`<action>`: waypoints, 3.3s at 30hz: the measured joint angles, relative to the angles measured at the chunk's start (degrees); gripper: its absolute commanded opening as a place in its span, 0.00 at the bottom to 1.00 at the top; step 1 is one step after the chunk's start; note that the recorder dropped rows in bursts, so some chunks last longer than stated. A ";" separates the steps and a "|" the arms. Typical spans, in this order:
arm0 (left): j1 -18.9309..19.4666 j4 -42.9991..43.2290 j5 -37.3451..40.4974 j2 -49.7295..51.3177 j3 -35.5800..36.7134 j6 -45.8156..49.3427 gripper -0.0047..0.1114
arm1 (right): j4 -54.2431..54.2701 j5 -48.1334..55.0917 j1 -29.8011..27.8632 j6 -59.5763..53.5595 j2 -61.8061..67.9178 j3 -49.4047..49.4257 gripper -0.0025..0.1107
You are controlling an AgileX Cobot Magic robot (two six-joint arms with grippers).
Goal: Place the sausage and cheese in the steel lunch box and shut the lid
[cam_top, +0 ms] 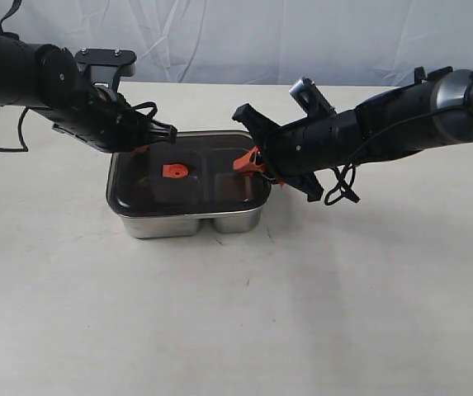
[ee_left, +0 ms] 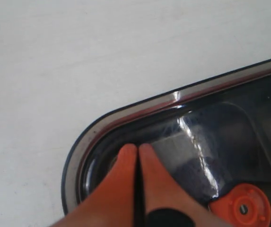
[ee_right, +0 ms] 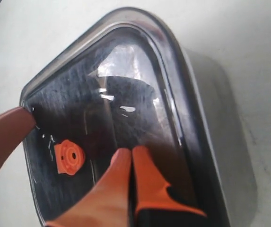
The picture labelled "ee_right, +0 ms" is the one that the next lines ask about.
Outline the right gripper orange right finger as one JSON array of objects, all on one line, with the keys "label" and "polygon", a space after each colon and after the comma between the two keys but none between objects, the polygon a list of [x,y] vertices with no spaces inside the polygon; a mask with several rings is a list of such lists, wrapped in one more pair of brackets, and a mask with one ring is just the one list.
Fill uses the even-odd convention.
[{"label": "right gripper orange right finger", "polygon": [[156,167],[145,146],[132,150],[138,227],[206,227],[207,214],[185,202]]}]

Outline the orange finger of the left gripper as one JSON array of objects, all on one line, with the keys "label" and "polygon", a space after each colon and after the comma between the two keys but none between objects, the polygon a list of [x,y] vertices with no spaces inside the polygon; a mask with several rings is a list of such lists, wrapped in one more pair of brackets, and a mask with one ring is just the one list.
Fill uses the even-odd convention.
[{"label": "orange finger of the left gripper", "polygon": [[33,115],[23,107],[0,114],[0,169],[35,125]]}]

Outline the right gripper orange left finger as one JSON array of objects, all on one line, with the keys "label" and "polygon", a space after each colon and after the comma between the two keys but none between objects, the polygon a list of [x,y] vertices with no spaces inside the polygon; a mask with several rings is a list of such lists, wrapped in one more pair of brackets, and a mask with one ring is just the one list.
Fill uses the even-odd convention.
[{"label": "right gripper orange left finger", "polygon": [[47,227],[127,227],[131,151],[118,149],[91,191]]}]

